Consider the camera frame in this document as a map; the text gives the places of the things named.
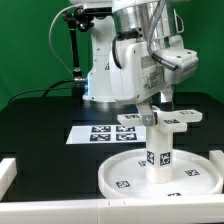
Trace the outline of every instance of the black tabletop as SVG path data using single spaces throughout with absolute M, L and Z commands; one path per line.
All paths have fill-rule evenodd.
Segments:
M 175 109 L 196 109 L 203 120 L 174 136 L 174 148 L 208 156 L 224 150 L 224 106 L 202 93 L 178 93 Z M 73 125 L 118 124 L 117 114 L 135 108 L 104 111 L 72 97 L 24 98 L 0 112 L 0 159 L 15 157 L 17 177 L 3 201 L 102 198 L 97 171 L 110 156 L 145 143 L 66 145 Z

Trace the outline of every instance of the white block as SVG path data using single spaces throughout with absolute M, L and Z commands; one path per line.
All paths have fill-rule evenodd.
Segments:
M 1 224 L 97 224 L 97 200 L 0 204 Z
M 224 178 L 224 153 L 221 150 L 210 151 L 209 160 L 213 163 L 213 165 Z
M 3 159 L 0 163 L 0 200 L 17 174 L 16 160 Z

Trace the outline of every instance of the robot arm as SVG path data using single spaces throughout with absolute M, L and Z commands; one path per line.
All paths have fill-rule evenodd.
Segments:
M 140 103 L 194 74 L 197 53 L 183 47 L 178 35 L 183 25 L 172 1 L 114 0 L 112 12 L 121 37 L 137 33 L 129 40 L 117 38 L 116 55 L 110 56 L 112 89 L 118 102 Z

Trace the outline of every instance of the background wall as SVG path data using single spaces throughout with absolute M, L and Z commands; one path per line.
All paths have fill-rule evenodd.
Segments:
M 0 2 L 0 109 L 13 95 L 71 78 L 49 49 L 48 31 L 55 15 L 69 0 L 14 0 Z M 176 91 L 205 92 L 224 103 L 224 1 L 193 0 L 175 4 L 185 23 L 185 47 L 196 50 L 200 65 L 193 78 Z M 79 34 L 81 67 L 90 68 L 89 35 Z M 59 20 L 53 32 L 58 54 L 72 69 L 67 25 Z M 56 94 L 68 95 L 69 91 Z M 27 96 L 40 96 L 41 93 Z

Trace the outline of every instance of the white platform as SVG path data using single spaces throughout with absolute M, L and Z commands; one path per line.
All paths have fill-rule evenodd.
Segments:
M 120 153 L 100 167 L 99 187 L 106 198 L 151 198 L 206 195 L 222 192 L 223 178 L 212 163 L 192 153 L 173 151 L 172 180 L 153 184 L 146 180 L 146 152 Z

